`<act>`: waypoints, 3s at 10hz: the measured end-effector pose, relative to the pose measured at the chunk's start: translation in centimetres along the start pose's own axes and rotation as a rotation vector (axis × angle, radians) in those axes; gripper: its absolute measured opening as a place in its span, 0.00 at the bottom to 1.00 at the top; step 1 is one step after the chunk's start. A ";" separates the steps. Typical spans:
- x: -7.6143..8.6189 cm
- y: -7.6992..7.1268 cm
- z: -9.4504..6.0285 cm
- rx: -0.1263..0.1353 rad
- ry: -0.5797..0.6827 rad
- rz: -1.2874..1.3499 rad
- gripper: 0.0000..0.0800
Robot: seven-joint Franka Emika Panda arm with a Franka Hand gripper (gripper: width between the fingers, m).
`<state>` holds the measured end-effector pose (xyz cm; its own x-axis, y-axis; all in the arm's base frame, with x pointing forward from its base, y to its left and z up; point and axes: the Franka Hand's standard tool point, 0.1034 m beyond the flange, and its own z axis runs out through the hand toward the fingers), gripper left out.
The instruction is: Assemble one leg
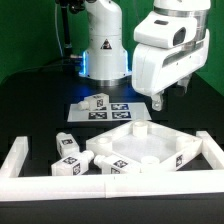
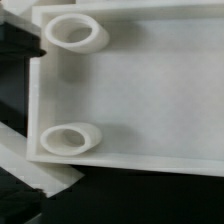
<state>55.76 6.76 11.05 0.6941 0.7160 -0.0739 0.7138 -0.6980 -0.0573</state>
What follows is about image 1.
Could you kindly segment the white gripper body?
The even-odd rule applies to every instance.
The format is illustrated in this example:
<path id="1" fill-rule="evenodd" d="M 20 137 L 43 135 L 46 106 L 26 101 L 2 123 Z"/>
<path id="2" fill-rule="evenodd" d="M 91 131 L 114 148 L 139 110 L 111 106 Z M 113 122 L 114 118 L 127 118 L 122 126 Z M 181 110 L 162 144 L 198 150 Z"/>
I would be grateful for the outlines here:
<path id="1" fill-rule="evenodd" d="M 208 56 L 210 32 L 192 49 L 178 46 L 160 49 L 138 44 L 132 62 L 132 86 L 136 92 L 153 96 L 203 67 Z"/>

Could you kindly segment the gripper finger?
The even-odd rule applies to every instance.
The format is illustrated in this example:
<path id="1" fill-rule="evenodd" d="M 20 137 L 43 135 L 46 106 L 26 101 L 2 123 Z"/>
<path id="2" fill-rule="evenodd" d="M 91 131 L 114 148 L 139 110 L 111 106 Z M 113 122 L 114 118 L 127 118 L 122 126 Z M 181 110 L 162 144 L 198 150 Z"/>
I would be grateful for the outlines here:
<path id="1" fill-rule="evenodd" d="M 155 111 L 161 111 L 163 109 L 163 96 L 161 93 L 152 96 L 152 108 Z"/>
<path id="2" fill-rule="evenodd" d="M 188 75 L 177 82 L 177 95 L 184 96 L 187 93 L 188 85 L 192 75 Z"/>

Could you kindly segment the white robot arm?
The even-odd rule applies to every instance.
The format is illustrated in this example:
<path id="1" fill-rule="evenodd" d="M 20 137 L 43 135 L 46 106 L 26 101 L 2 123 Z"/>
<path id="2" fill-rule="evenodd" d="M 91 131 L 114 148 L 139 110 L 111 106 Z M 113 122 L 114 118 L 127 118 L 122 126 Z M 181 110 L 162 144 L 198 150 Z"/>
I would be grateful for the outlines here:
<path id="1" fill-rule="evenodd" d="M 176 83 L 186 88 L 208 56 L 211 0 L 154 0 L 153 10 L 134 29 L 137 46 L 129 59 L 122 46 L 122 11 L 112 0 L 86 0 L 89 47 L 82 77 L 102 86 L 129 76 L 133 89 L 163 107 L 162 94 Z"/>

